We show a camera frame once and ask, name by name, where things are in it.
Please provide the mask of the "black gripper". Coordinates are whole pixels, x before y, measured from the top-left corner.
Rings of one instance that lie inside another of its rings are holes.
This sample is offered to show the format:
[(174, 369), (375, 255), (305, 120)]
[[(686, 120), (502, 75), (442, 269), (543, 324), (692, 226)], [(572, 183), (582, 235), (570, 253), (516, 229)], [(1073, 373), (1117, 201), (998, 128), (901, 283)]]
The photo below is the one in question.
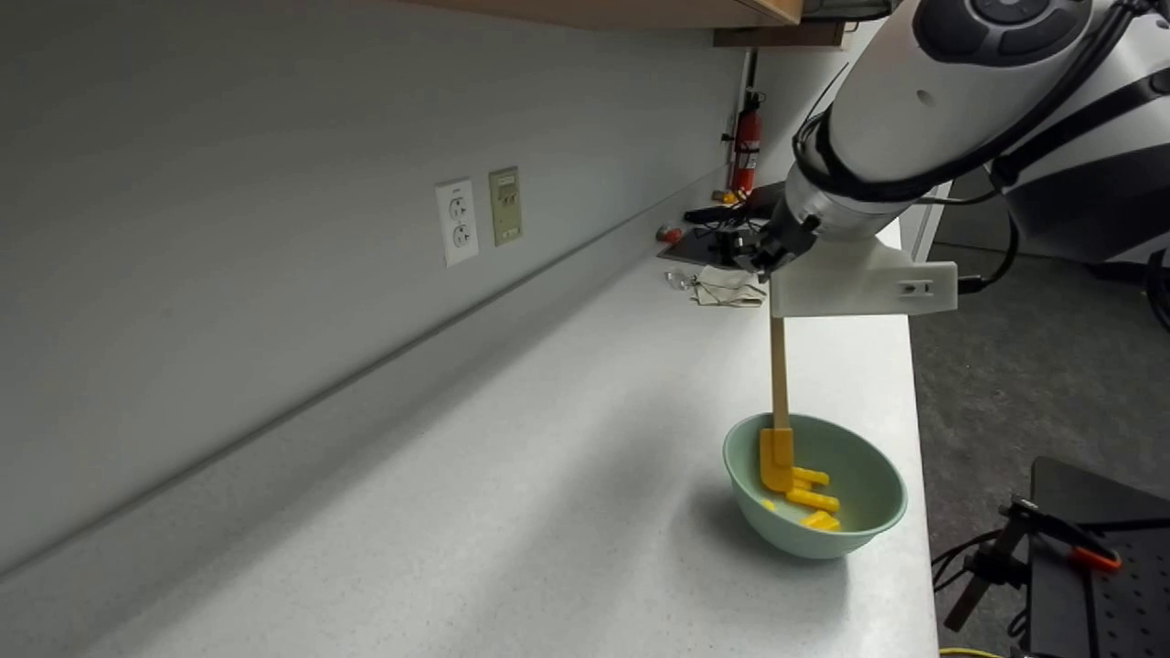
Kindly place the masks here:
[(744, 239), (744, 262), (756, 273), (776, 273), (790, 259), (814, 246), (818, 220), (798, 220), (784, 201), (778, 201), (760, 226)]

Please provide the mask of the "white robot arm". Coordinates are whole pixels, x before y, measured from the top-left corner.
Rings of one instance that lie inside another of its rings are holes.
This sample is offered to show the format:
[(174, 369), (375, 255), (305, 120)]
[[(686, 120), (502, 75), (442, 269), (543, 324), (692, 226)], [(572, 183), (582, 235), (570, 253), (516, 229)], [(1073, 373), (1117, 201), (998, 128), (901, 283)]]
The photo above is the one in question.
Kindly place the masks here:
[(749, 248), (778, 269), (983, 173), (1023, 239), (1105, 262), (1170, 235), (1166, 0), (901, 0), (794, 135)]

